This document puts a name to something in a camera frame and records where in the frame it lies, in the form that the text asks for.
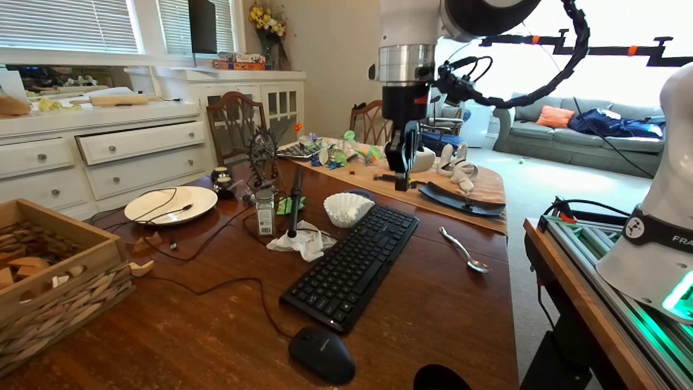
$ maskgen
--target pillow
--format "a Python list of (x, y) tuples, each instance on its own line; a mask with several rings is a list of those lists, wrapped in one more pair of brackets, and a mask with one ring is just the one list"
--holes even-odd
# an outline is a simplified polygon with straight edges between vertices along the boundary
[(549, 127), (568, 127), (568, 121), (571, 119), (574, 111), (559, 109), (559, 106), (541, 106), (538, 125)]

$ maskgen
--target wall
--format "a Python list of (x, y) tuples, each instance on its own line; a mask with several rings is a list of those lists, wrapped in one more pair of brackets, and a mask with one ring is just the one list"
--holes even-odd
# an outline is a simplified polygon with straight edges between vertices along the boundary
[[(368, 81), (376, 58), (376, 0), (273, 0), (288, 22), (287, 52), (290, 68), (308, 74), (306, 130), (339, 136), (348, 125), (358, 101), (382, 97), (382, 85)], [(258, 49), (258, 36), (247, 26), (247, 47)]]

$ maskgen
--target wooden table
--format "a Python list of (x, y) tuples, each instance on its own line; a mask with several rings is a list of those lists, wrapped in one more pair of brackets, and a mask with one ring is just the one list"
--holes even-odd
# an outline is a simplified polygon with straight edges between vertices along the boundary
[[(288, 190), (293, 169), (282, 172), (279, 189)], [(323, 199), (345, 189), (353, 187), (306, 172), (303, 218), (341, 238), (345, 232), (330, 223)], [(421, 228), (355, 329), (345, 335), (358, 366), (345, 387), (411, 387), (424, 363), (444, 363), (473, 387), (517, 387), (508, 236), (382, 194), (374, 199), (417, 215)], [(117, 220), (124, 220), (122, 213), (97, 223)], [(467, 271), (439, 236), (439, 225), (488, 259), (491, 272)], [(137, 279), (137, 291), (120, 305), (3, 377), (0, 387), (326, 386), (288, 359), (288, 337), (282, 335), (316, 324), (279, 305), (279, 295), (310, 265), (300, 253), (268, 252), (266, 240), (255, 236), (254, 211), (221, 199), (196, 220), (159, 228), (159, 252), (137, 244), (146, 233), (152, 238), (149, 228), (129, 223), (113, 232), (134, 252), (132, 259), (155, 258), (157, 268)], [(263, 299), (282, 334), (268, 323)]]
[(585, 337), (582, 344), (594, 346), (585, 363), (603, 380), (603, 386), (670, 387), (561, 244), (540, 229), (538, 220), (525, 220), (525, 229), (529, 259), (553, 295), (561, 318), (568, 318), (569, 328), (578, 329), (577, 335)]

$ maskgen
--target wicker basket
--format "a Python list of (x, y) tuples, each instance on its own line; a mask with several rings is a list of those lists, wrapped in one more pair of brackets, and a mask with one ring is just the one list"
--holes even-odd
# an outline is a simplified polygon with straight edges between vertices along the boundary
[(0, 203), (0, 229), (13, 225), (42, 232), (29, 238), (33, 252), (47, 243), (67, 258), (55, 258), (47, 268), (0, 291), (0, 377), (132, 291), (120, 236), (21, 199)]

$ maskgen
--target cabinet drawer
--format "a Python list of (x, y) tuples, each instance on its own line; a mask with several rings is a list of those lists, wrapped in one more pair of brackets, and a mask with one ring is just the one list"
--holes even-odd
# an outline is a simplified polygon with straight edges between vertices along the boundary
[(155, 154), (113, 165), (90, 166), (86, 175), (95, 199), (138, 190), (159, 181), (204, 172), (205, 150), (187, 147), (169, 154)]
[(0, 180), (72, 165), (73, 155), (66, 139), (0, 146)]
[(81, 151), (86, 165), (124, 161), (164, 150), (204, 143), (204, 124), (177, 124), (164, 127), (143, 127), (113, 135), (78, 136)]
[(59, 169), (42, 175), (0, 180), (0, 202), (20, 198), (55, 211), (91, 202), (90, 184), (81, 169)]

